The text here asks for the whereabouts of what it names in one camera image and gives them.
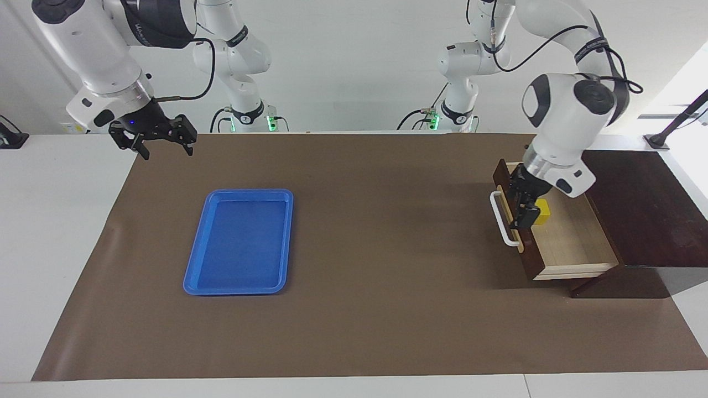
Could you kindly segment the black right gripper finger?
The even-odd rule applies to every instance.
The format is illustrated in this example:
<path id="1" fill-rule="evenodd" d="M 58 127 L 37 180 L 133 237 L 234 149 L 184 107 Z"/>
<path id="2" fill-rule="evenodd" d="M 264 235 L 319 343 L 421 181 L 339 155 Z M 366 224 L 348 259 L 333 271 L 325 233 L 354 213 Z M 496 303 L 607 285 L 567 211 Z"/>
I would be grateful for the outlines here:
<path id="1" fill-rule="evenodd" d="M 130 133 L 122 124 L 110 124 L 108 133 L 120 149 L 131 150 L 139 154 L 145 161 L 149 160 L 149 149 L 144 145 L 144 138 L 141 134 Z"/>
<path id="2" fill-rule="evenodd" d="M 168 141 L 182 146 L 187 156 L 193 156 L 193 146 L 197 141 L 197 130 L 186 115 L 177 115 L 168 120 Z"/>

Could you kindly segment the wooden drawer with white handle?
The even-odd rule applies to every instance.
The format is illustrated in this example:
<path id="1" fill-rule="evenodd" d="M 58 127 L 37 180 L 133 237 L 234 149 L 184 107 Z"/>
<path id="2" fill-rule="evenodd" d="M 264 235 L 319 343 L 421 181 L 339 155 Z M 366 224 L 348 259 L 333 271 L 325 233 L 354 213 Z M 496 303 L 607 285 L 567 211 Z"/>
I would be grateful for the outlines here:
<path id="1" fill-rule="evenodd" d="M 568 197 L 557 189 L 542 196 L 551 216 L 544 225 L 512 230 L 508 203 L 510 174 L 517 162 L 501 159 L 492 178 L 489 202 L 501 239 L 516 252 L 524 273 L 533 281 L 585 279 L 604 274 L 619 264 L 617 255 L 586 196 Z"/>

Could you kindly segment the black device on table edge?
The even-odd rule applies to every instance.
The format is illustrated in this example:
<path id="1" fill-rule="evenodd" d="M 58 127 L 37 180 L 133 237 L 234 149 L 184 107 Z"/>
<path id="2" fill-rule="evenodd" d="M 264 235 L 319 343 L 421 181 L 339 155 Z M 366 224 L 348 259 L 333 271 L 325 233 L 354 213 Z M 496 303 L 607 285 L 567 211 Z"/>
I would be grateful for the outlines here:
<path id="1" fill-rule="evenodd" d="M 15 123 L 0 114 L 0 149 L 20 149 L 28 138 L 28 133 L 23 133 Z"/>

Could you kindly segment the blue plastic tray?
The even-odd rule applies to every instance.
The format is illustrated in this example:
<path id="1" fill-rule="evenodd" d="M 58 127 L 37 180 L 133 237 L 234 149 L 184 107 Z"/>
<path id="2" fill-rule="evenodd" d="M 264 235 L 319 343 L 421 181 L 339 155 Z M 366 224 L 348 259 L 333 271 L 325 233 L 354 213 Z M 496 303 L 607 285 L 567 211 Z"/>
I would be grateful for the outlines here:
<path id="1" fill-rule="evenodd" d="M 274 295 L 288 275 L 294 196 L 286 189 L 210 192 L 183 288 L 192 296 Z"/>

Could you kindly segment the dark wooden cabinet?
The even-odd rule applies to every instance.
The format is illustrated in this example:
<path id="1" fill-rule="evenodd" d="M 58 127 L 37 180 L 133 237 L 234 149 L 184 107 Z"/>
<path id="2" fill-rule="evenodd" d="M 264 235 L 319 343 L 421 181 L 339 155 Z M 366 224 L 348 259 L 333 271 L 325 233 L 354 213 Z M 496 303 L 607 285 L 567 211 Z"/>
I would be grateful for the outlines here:
<path id="1" fill-rule="evenodd" d="M 586 192 L 618 264 L 581 299 L 664 299 L 708 282 L 708 219 L 657 152 L 589 150 Z"/>

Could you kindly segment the brown table mat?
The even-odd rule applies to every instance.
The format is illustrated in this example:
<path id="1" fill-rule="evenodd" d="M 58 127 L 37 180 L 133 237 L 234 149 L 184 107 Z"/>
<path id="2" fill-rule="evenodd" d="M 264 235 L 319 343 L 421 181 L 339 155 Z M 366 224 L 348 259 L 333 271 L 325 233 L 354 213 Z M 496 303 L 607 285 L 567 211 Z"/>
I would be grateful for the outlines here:
<path id="1" fill-rule="evenodd" d="M 526 280 L 489 205 L 526 134 L 205 134 L 137 159 L 35 381 L 708 369 L 675 303 Z M 294 195 L 275 295 L 183 288 L 206 196 Z"/>

